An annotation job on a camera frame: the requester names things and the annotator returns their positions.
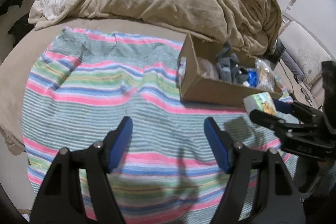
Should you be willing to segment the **small green tissue pack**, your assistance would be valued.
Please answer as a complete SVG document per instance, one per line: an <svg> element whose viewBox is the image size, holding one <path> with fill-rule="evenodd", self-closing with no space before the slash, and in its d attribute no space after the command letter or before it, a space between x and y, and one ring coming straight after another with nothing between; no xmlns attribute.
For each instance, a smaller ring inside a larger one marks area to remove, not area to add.
<svg viewBox="0 0 336 224"><path fill-rule="evenodd" d="M247 96L244 98L243 103L248 115L250 115L253 110L260 110L273 116L277 115L273 99L268 92Z"/></svg>

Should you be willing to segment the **cotton swab bag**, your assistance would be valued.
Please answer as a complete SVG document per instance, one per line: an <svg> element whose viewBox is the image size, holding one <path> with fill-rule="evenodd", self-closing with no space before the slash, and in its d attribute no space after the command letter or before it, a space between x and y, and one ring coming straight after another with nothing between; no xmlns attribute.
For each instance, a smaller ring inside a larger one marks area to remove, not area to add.
<svg viewBox="0 0 336 224"><path fill-rule="evenodd" d="M264 59L256 59L257 86L260 90L274 92L274 74L270 62Z"/></svg>

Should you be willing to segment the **blue tissue pack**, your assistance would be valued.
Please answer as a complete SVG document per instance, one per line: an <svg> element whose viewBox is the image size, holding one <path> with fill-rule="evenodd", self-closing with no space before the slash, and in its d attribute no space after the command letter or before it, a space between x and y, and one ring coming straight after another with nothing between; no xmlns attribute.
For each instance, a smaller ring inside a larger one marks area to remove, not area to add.
<svg viewBox="0 0 336 224"><path fill-rule="evenodd" d="M258 85L258 75L255 69L248 68L247 69L247 80L243 82L243 85L246 87L256 88Z"/></svg>

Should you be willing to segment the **clear plastic snack bag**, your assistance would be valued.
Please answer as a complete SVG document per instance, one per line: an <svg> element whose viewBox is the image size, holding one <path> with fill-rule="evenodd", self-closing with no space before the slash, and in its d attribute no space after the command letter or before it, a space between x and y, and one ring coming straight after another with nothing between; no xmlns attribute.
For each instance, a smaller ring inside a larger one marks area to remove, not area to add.
<svg viewBox="0 0 336 224"><path fill-rule="evenodd" d="M197 58L201 76L211 78L212 80L218 80L218 70L210 61L201 57ZM187 58L182 56L178 65L178 81L181 83L186 73Z"/></svg>

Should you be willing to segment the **eyeglasses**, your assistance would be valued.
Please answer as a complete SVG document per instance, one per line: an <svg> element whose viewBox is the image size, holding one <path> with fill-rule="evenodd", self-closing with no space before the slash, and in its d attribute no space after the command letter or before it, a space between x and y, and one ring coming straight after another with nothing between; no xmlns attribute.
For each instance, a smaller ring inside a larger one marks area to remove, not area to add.
<svg viewBox="0 0 336 224"><path fill-rule="evenodd" d="M302 80L300 79L300 75L294 75L294 79L295 79L295 81L299 84L299 86L300 86L300 88L301 88L301 92L303 93L306 102L307 102L310 106L313 106L313 101L312 101L312 99L310 98L308 92L306 91L305 84L304 84L304 83L302 82Z"/></svg>

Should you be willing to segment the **grey pillow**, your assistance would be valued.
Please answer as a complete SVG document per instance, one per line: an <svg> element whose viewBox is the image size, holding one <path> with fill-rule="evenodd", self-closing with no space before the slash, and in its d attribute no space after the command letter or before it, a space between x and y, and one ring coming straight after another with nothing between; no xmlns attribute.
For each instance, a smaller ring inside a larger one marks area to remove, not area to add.
<svg viewBox="0 0 336 224"><path fill-rule="evenodd" d="M296 76L300 81L303 81L305 78L305 75L302 71L302 69L297 65L297 63L294 61L294 59L290 56L290 54L285 51L282 55L282 60L284 61L284 64L289 68L291 73L293 73L294 76Z"/></svg>

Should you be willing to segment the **white floral pillow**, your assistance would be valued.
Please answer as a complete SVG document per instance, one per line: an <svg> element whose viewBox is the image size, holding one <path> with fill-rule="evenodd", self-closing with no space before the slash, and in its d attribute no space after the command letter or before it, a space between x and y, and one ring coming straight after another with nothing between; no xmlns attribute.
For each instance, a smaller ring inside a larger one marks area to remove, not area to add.
<svg viewBox="0 0 336 224"><path fill-rule="evenodd" d="M312 86L321 76L321 63L331 60L319 43L296 21L291 21L278 37L303 71L304 82Z"/></svg>

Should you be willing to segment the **open cardboard box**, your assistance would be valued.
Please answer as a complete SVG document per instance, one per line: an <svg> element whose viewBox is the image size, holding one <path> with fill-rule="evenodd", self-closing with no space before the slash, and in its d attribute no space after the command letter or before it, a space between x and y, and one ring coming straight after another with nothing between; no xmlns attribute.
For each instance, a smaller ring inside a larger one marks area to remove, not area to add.
<svg viewBox="0 0 336 224"><path fill-rule="evenodd" d="M243 100L252 94L262 93L262 89L246 87L239 84L229 84L222 80L213 80L201 75L198 58L216 63L216 54L223 49L223 44L209 42L195 36L187 35L178 61L186 58L186 70L179 87L180 98L183 101L213 103L226 106L243 106Z"/></svg>

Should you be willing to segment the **beige fleece blanket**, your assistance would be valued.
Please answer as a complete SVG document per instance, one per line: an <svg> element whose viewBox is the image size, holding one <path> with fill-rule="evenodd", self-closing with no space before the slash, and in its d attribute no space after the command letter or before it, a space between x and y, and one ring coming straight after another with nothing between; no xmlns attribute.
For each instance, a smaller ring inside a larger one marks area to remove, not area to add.
<svg viewBox="0 0 336 224"><path fill-rule="evenodd" d="M36 30L73 18L131 18L209 41L229 41L261 56L273 53L282 24L277 0L67 0L54 20Z"/></svg>

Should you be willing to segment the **striped colourful towel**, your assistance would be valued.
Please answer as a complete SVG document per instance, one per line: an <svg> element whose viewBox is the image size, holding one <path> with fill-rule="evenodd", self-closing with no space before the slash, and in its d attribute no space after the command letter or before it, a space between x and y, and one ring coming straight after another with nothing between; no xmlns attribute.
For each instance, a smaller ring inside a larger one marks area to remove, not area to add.
<svg viewBox="0 0 336 224"><path fill-rule="evenodd" d="M228 176L203 131L207 117L246 146L278 148L241 108L181 102L181 42L64 28L35 61L23 98L22 131L35 192L58 150L85 149L123 117L131 142L108 176L127 223L209 223Z"/></svg>

